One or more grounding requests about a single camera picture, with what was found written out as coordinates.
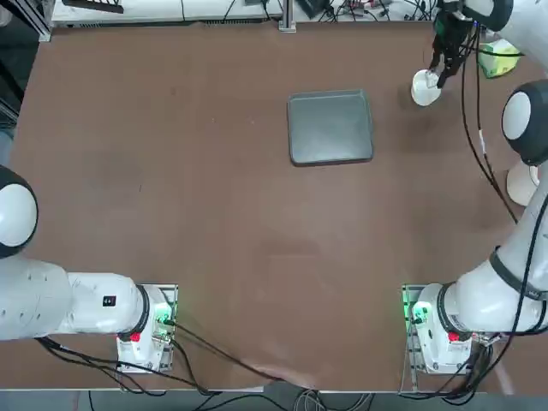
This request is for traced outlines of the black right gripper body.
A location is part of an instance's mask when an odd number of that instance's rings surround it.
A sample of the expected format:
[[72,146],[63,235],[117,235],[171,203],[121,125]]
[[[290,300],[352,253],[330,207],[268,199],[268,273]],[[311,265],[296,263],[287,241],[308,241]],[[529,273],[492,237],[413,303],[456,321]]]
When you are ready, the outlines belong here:
[[452,13],[439,10],[433,22],[435,37],[433,49],[440,54],[456,54],[462,47],[474,23],[467,18],[459,18]]

